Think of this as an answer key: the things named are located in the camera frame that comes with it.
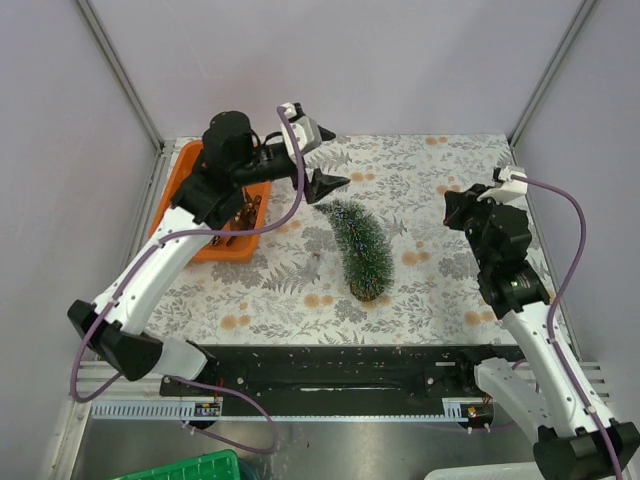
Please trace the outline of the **brown leaf decoration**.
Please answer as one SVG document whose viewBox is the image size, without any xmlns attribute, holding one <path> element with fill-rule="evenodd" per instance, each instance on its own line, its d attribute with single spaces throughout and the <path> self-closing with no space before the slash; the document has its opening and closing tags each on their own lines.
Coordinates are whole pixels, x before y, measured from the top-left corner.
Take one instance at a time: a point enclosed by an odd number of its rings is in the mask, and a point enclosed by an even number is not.
<svg viewBox="0 0 640 480">
<path fill-rule="evenodd" d="M 229 221 L 231 231 L 252 230 L 255 227 L 258 210 L 262 201 L 261 195 L 252 196 L 247 189 L 243 190 L 243 207 Z M 236 236 L 221 237 L 214 236 L 210 242 L 211 246 L 223 244 L 230 247 L 235 242 Z"/>
</svg>

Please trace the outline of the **small green christmas tree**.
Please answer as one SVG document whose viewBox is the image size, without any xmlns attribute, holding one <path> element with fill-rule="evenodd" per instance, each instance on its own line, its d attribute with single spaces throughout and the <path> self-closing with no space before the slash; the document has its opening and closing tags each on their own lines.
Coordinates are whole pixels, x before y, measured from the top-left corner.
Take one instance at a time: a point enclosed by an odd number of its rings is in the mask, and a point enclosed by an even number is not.
<svg viewBox="0 0 640 480">
<path fill-rule="evenodd" d="M 314 208 L 328 221 L 351 294 L 372 302 L 394 282 L 394 260 L 385 232 L 364 205 L 352 200 L 331 200 Z"/>
</svg>

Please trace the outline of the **orange plastic bin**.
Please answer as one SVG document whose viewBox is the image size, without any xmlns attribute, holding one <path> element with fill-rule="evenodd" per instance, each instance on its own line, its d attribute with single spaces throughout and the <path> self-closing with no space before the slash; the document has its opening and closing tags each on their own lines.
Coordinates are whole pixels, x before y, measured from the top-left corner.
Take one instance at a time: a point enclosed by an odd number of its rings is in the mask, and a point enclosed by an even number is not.
<svg viewBox="0 0 640 480">
<path fill-rule="evenodd" d="M 164 188 L 154 220 L 151 223 L 148 236 L 151 237 L 165 210 L 170 205 L 172 195 L 177 191 L 181 182 L 191 173 L 192 167 L 200 153 L 202 142 L 195 137 L 178 139 L 169 163 L 167 183 Z M 261 197 L 260 203 L 255 207 L 255 227 L 265 225 L 265 216 L 271 194 L 272 183 L 263 182 L 244 188 L 245 194 L 255 200 Z M 191 260 L 191 263 L 227 262 L 248 263 L 251 261 L 254 251 L 258 246 L 260 237 L 230 237 L 223 236 L 215 245 L 208 243 Z"/>
</svg>

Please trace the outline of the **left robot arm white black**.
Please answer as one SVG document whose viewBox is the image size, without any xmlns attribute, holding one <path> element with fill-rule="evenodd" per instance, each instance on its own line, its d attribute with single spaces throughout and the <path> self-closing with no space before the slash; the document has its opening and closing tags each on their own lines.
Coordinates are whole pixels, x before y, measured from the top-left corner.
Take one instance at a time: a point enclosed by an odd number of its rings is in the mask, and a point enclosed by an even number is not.
<svg viewBox="0 0 640 480">
<path fill-rule="evenodd" d="M 348 179 L 315 169 L 306 173 L 304 157 L 335 139 L 332 131 L 306 115 L 299 104 L 277 109 L 280 127 L 258 138 L 249 117 L 239 111 L 214 116 L 202 135 L 194 166 L 170 200 L 143 249 L 94 300 L 76 300 L 67 316 L 84 346 L 118 374 L 137 381 L 149 373 L 182 377 L 192 393 L 205 395 L 217 372 L 205 353 L 189 342 L 160 340 L 146 325 L 159 300 L 187 263 L 247 204 L 245 188 L 283 178 L 291 180 L 296 211 L 314 204 Z"/>
</svg>

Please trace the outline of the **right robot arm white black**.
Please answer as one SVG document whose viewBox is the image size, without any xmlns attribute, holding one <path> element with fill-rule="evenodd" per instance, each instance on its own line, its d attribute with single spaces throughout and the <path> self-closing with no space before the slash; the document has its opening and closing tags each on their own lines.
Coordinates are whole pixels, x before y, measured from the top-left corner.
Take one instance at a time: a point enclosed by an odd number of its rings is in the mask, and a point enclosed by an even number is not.
<svg viewBox="0 0 640 480">
<path fill-rule="evenodd" d="M 620 422 L 577 362 L 542 281 L 527 259 L 527 213 L 502 188 L 476 184 L 444 195 L 446 227 L 464 233 L 479 267 L 479 291 L 510 332 L 537 382 L 483 347 L 455 371 L 457 388 L 484 392 L 525 433 L 546 479 L 621 478 L 639 448 L 639 431 Z"/>
</svg>

